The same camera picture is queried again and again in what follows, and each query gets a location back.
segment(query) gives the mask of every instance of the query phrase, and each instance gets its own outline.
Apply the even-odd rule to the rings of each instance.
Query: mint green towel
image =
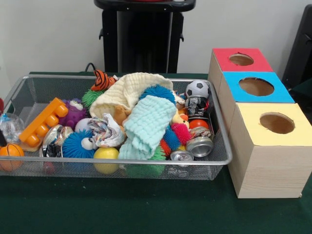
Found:
[[[140,100],[124,124],[128,136],[119,151],[119,159],[150,159],[166,127],[176,114],[176,106],[162,97]]]

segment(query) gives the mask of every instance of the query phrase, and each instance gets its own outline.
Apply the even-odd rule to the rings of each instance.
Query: wooden box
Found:
[[[256,48],[214,48],[208,79],[219,92],[223,72],[272,72],[272,68]]]
[[[312,126],[294,103],[237,103],[229,164],[238,198],[291,198],[312,171]]]
[[[236,102],[294,103],[274,72],[223,72],[218,99],[228,132]]]

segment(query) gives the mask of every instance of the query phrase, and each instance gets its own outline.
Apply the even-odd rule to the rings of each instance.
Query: wire mesh basket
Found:
[[[55,97],[60,99],[81,98],[94,84],[94,77],[28,75],[22,77],[4,101],[5,109],[14,107],[14,114],[27,126]],[[171,79],[174,90],[185,92],[193,79]],[[102,177],[102,178],[157,178],[213,180],[223,165],[232,160],[228,136],[215,89],[210,87],[210,124],[215,137],[214,149],[206,157],[195,161],[154,161],[40,157],[39,152],[25,152],[25,157],[0,156],[0,176],[54,176],[54,177]],[[21,161],[14,171],[5,171],[3,165]],[[101,171],[113,172],[103,174]]]

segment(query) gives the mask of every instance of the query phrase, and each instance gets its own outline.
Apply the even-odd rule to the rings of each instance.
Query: green toy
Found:
[[[102,94],[104,94],[104,91],[88,90],[81,99],[83,106],[89,110],[92,103]]]
[[[155,150],[154,156],[149,160],[165,160],[165,152],[158,146]],[[130,178],[158,178],[165,170],[165,165],[135,165],[127,164],[126,175]]]

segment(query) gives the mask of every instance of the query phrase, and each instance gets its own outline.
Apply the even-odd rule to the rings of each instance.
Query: red box top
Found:
[[[257,48],[214,48],[213,52],[223,72],[273,72]]]

